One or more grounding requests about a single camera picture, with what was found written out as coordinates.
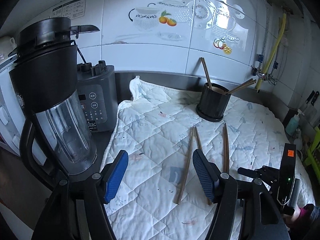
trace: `warning label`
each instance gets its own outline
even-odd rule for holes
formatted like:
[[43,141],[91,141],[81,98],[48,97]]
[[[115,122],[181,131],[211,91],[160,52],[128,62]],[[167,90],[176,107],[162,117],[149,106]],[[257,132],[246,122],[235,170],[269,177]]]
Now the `warning label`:
[[52,17],[67,17],[70,20],[84,16],[85,0],[72,0],[52,10]]

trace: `blue gripper pad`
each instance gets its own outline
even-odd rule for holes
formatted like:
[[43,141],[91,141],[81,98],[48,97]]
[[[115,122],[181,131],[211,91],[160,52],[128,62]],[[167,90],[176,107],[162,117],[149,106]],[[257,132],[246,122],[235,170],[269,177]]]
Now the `blue gripper pad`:
[[128,167],[129,156],[127,152],[124,152],[116,164],[113,173],[111,174],[109,180],[107,181],[107,190],[104,195],[104,199],[107,203],[111,201],[111,199],[115,198],[122,178],[124,176],[125,170]]
[[194,166],[194,168],[196,170],[196,173],[198,175],[198,178],[199,178],[199,181],[200,181],[200,184],[202,186],[202,189],[204,191],[205,196],[207,198],[209,198],[213,202],[213,198],[214,198],[214,195],[213,195],[214,182],[210,178],[208,170],[206,169],[202,159],[200,158],[198,151],[199,150],[195,150],[193,152],[193,156],[192,156],[193,166]]

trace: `black cup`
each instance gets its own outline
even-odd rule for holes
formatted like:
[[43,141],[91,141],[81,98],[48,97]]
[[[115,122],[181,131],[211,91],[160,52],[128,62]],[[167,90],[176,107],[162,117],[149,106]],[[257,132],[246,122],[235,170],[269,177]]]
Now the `black cup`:
[[224,110],[227,107],[231,95],[223,93],[229,90],[218,84],[211,83],[212,89],[204,84],[199,104],[196,106],[197,114],[210,122],[220,122],[223,118]]

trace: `screw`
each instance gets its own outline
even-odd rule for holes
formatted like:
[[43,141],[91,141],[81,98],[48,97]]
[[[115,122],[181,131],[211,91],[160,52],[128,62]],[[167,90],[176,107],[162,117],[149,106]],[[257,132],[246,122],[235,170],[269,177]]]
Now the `screw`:
[[66,184],[67,184],[67,180],[66,179],[62,179],[62,180],[59,181],[59,185],[60,186],[64,186]]
[[255,184],[257,184],[257,185],[261,185],[261,184],[262,184],[261,179],[254,179],[254,182],[255,182]]
[[101,174],[100,174],[100,173],[94,173],[94,174],[92,174],[91,177],[92,177],[93,179],[100,179]]
[[228,179],[229,178],[229,174],[223,172],[223,173],[220,174],[220,177],[223,178],[223,179]]

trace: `knife handle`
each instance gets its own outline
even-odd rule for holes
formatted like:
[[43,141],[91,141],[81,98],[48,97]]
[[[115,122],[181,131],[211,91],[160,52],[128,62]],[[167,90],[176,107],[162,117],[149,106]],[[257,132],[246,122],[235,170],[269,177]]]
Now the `knife handle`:
[[317,91],[317,92],[315,93],[315,95],[314,95],[314,97],[313,97],[313,99],[312,99],[312,101],[311,101],[311,104],[312,104],[312,105],[315,104],[315,101],[317,100],[318,96],[319,96],[319,91]]
[[315,92],[314,90],[310,93],[309,97],[308,97],[307,100],[306,100],[306,104],[309,103],[309,101],[310,101],[311,98],[315,95],[315,93],[316,93],[316,92]]

